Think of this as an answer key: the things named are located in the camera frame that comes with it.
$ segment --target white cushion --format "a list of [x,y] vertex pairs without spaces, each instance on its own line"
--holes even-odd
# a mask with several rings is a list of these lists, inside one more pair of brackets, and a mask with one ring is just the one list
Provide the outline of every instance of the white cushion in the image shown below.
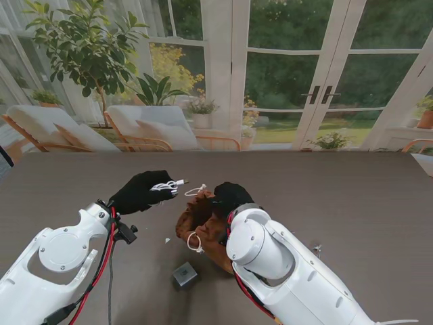
[[183,116],[182,110],[177,106],[117,105],[110,106],[107,112],[123,135],[144,137],[142,129],[136,123],[136,120],[140,120],[182,127],[194,136],[191,127],[189,127],[187,120]]
[[170,144],[173,150],[198,150],[200,149],[194,135],[182,127],[165,125],[159,122],[136,120],[141,127],[142,137],[161,139]]
[[15,105],[7,110],[7,115],[38,142],[70,145],[57,130],[54,123],[65,129],[78,127],[72,117],[61,108]]
[[96,152],[120,152],[114,144],[109,142],[106,138],[100,135],[86,124],[77,125],[76,127],[66,129],[56,125],[60,133],[67,139],[73,146],[79,148],[86,148]]
[[433,157],[426,156],[425,154],[412,154],[412,156],[417,160],[427,175],[433,177]]

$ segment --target table surface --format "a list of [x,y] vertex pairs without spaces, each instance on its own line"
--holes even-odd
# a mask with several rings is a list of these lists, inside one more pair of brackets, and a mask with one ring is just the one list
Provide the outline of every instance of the table surface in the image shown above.
[[[189,179],[181,192],[202,183],[211,190],[223,181],[242,184],[303,243],[323,245],[324,263],[374,321],[431,324],[433,183],[399,153],[28,154],[0,184],[0,274],[37,232],[77,224],[79,209],[157,169]],[[123,218],[139,232],[114,253],[113,324],[274,324],[230,275],[176,237],[187,201],[179,195]],[[186,261],[201,278],[176,291],[172,272]],[[107,313],[104,272],[76,324],[107,324]]]

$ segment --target lawn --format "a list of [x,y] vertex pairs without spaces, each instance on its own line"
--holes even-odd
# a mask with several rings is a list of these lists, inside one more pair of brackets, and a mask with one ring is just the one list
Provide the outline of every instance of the lawn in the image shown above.
[[[266,127],[257,128],[255,144],[286,144],[294,141],[299,120],[270,120]],[[360,146],[367,137],[375,120],[344,120],[342,118],[327,118],[323,120],[317,137],[332,131],[346,128],[352,146]]]

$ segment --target black gloved hand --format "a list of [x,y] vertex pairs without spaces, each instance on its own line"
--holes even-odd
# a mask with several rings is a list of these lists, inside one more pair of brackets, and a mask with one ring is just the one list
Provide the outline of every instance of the black gloved hand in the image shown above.
[[114,201],[113,207],[121,215],[148,210],[151,207],[150,204],[157,204],[175,197],[171,190],[150,190],[156,184],[168,181],[172,179],[166,171],[146,171],[136,174],[110,198],[110,201]]
[[251,195],[239,184],[228,181],[218,185],[214,191],[215,197],[212,199],[214,208],[218,214],[224,217],[230,212],[246,203],[254,203]]

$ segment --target flower pot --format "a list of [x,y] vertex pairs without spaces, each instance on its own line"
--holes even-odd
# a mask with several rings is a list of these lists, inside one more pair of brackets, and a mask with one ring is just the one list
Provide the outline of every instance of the flower pot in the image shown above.
[[420,129],[431,129],[433,127],[433,110],[427,110],[422,113],[417,127]]
[[192,114],[195,129],[210,129],[209,114]]
[[241,150],[249,150],[253,141],[254,137],[241,137]]
[[406,127],[416,127],[419,123],[419,118],[411,118],[407,124]]
[[136,106],[144,106],[144,103],[138,98],[137,95],[134,95],[133,101],[134,101],[134,105]]
[[56,107],[56,108],[59,108],[58,104],[50,104],[50,103],[39,102],[39,105],[42,106],[42,107]]

